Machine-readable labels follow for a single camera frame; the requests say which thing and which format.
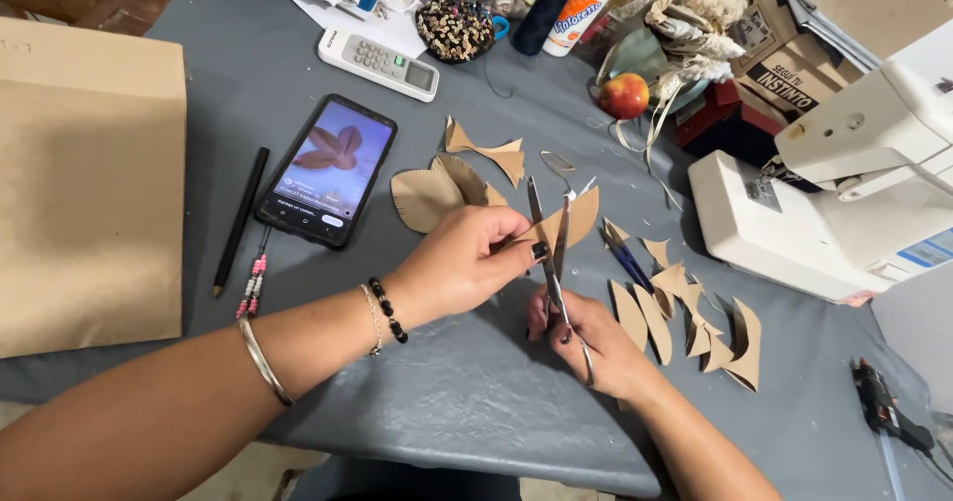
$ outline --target air conditioner remote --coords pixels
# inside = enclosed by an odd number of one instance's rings
[[[367,37],[327,29],[317,40],[315,50],[317,57],[325,63],[417,100],[430,102],[436,95],[436,83],[440,80],[436,68],[403,56]]]

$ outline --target fingernail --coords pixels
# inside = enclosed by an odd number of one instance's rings
[[[533,244],[533,259],[540,260],[549,255],[549,246],[545,240]]]

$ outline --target gray table cover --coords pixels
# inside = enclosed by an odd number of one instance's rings
[[[334,252],[272,235],[262,301],[268,313],[356,286],[369,275],[384,275],[410,253],[421,236],[400,222],[389,180],[429,164],[451,115],[477,145],[523,138],[526,172],[542,188],[545,214],[556,210],[563,185],[546,170],[541,150],[561,153],[577,166],[571,177],[577,190],[597,177],[601,215],[633,236],[671,239],[672,261],[684,260],[721,300],[738,297],[754,309],[763,324],[759,393],[721,371],[702,374],[697,360],[684,357],[681,312],[669,324],[676,353],[662,371],[785,498],[892,498],[847,362],[851,356],[872,361],[899,393],[902,409],[925,424],[929,396],[922,379],[885,348],[868,308],[835,306],[709,258],[690,199],[679,196],[684,213],[669,208],[641,155],[614,143],[607,126],[591,126],[606,120],[587,98],[591,68],[572,57],[520,56],[504,40],[477,63],[439,66],[437,98],[423,104],[319,61],[312,47],[321,32],[290,0],[173,0],[149,32],[184,45],[193,77],[188,84],[186,335],[232,323],[263,231],[260,224],[248,227],[221,300],[212,300],[211,280],[259,145],[272,148],[273,168],[316,99],[326,93],[342,93],[400,127],[351,247]],[[514,90],[512,98],[490,90],[483,63],[497,89]],[[688,195],[690,158],[660,145],[653,153],[656,171]],[[476,153],[461,157],[528,214],[525,182],[514,190],[490,160]],[[649,268],[647,252],[636,241],[630,245]],[[565,264],[565,286],[607,305],[607,279],[627,278],[596,231],[568,251]],[[517,280],[473,312],[426,326],[408,345],[387,347],[376,359],[345,367],[270,425],[263,439],[424,467],[554,479],[620,494],[671,492],[637,417],[620,413],[612,399],[579,385],[548,345],[524,341],[524,305],[541,282],[541,270],[534,269],[530,278]],[[729,330],[726,317],[704,301],[701,311]],[[0,361],[0,399],[41,403],[168,343]],[[907,498],[949,498],[912,450],[899,443],[894,447]]]

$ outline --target hand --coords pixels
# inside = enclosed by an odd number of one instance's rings
[[[545,296],[543,287],[530,300],[527,313],[530,341],[539,341],[545,336]],[[598,391],[633,402],[637,399],[639,389],[649,382],[647,379],[661,376],[601,301],[562,289],[562,302],[572,328],[557,324],[550,332],[549,342],[555,353],[576,373],[580,382],[585,382],[588,370],[579,337],[589,346],[589,356],[593,362],[593,388]],[[550,310],[558,313],[554,303],[550,304]]]
[[[494,253],[495,244],[531,226],[529,218],[503,206],[467,206],[447,215],[384,280],[395,318],[409,330],[489,300],[548,255],[545,242],[529,241]]]

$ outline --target beaded keychain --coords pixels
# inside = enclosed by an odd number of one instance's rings
[[[245,297],[238,305],[238,312],[235,313],[235,320],[239,319],[245,312],[248,318],[252,319],[258,314],[258,298],[261,296],[261,285],[265,282],[265,268],[268,266],[268,256],[265,255],[265,246],[268,244],[268,237],[272,234],[272,227],[265,228],[265,234],[258,244],[258,255],[255,262],[252,263],[252,275],[245,284]]]

